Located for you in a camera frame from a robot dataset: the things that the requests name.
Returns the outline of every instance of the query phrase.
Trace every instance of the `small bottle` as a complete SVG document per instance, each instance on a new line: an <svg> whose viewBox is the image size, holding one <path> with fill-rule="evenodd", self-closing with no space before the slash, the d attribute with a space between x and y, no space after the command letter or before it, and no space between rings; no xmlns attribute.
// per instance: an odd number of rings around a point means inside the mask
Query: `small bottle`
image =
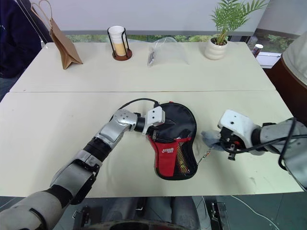
<svg viewBox="0 0 307 230"><path fill-rule="evenodd" d="M255 44L253 50L251 51L252 54L257 57L257 55L260 53L260 51L263 49L263 45L261 44Z"/></svg>

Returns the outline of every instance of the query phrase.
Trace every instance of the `bag handle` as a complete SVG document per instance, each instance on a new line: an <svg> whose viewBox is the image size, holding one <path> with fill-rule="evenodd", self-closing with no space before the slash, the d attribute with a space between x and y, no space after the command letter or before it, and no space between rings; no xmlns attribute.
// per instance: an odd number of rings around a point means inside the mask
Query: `bag handle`
<svg viewBox="0 0 307 230"><path fill-rule="evenodd" d="M41 8L41 6L40 6L40 4L41 4L41 2L43 2L43 1L45 1L45 2L47 2L48 3L48 5L49 5L49 7L50 7L50 13L51 13L51 17L50 18L48 18L47 17L47 15L45 14L45 12L43 11L43 9ZM45 18L47 19L47 22L49 22L49 25L46 25L46 23L45 23L45 21L38 15L38 13L35 11L35 9L34 9L34 5L35 6L37 6L39 9L40 9L40 11L43 13L43 15L45 16ZM31 3L31 11L43 22L43 24L47 27L47 28L52 28L52 26L51 26L51 19L52 19L52 8L51 8L51 4L50 4L50 2L48 1L48 0L40 0L39 2L38 2L38 4L36 3L36 2L32 2Z"/></svg>

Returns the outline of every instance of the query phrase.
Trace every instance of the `dark jacket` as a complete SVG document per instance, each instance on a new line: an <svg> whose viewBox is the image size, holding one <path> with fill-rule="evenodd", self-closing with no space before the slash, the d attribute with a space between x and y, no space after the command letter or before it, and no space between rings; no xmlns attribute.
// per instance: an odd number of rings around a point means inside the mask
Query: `dark jacket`
<svg viewBox="0 0 307 230"><path fill-rule="evenodd" d="M0 0L0 77L21 73L41 50L40 38L14 0Z"/></svg>

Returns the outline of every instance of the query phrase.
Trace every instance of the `gray cloth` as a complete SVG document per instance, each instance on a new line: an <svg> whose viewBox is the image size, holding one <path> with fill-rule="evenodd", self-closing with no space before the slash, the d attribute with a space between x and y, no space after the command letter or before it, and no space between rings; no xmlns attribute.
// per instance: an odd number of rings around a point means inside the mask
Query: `gray cloth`
<svg viewBox="0 0 307 230"><path fill-rule="evenodd" d="M217 151L224 151L220 145L217 145L217 143L220 143L220 132L211 130L211 131L202 131L201 132L201 139L202 141L212 149L215 149Z"/></svg>
<svg viewBox="0 0 307 230"><path fill-rule="evenodd" d="M307 32L297 38L283 53L290 71L307 85Z"/></svg>

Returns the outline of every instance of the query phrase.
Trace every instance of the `black joint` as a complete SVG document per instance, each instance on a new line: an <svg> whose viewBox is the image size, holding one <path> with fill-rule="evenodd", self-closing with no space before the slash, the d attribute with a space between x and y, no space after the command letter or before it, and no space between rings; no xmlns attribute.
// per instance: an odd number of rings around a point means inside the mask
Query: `black joint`
<svg viewBox="0 0 307 230"><path fill-rule="evenodd" d="M140 116L140 117L138 117L134 131L141 133L141 132L143 132L144 126L145 126L145 117Z"/></svg>
<svg viewBox="0 0 307 230"><path fill-rule="evenodd" d="M262 124L262 127L271 126L271 125L275 125L275 124L276 124L276 123L271 123L271 122L263 123L263 124Z"/></svg>
<svg viewBox="0 0 307 230"><path fill-rule="evenodd" d="M260 141L260 132L261 132L261 128L256 128L254 129L254 131L251 133L251 143L253 144L253 146L261 144ZM260 149L256 149L257 151L265 151L267 152L267 150L262 147Z"/></svg>
<svg viewBox="0 0 307 230"><path fill-rule="evenodd" d="M83 149L103 162L111 152L111 147L99 138L93 138Z"/></svg>
<svg viewBox="0 0 307 230"><path fill-rule="evenodd" d="M66 207L72 200L70 191L59 185L54 184L51 188L45 190L45 192L54 195L60 201L62 208Z"/></svg>

